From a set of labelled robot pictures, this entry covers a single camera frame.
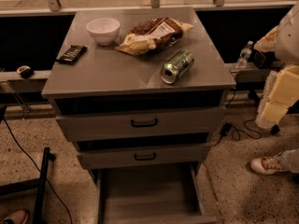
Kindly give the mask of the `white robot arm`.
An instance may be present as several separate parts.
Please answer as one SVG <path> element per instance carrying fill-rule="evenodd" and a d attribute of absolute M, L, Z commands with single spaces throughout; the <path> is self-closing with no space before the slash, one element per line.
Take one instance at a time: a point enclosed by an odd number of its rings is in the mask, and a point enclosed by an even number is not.
<path fill-rule="evenodd" d="M 286 64 L 279 72 L 270 72 L 255 119 L 260 128 L 271 129 L 299 100 L 299 3 L 254 48 L 274 51 L 275 57 Z"/>

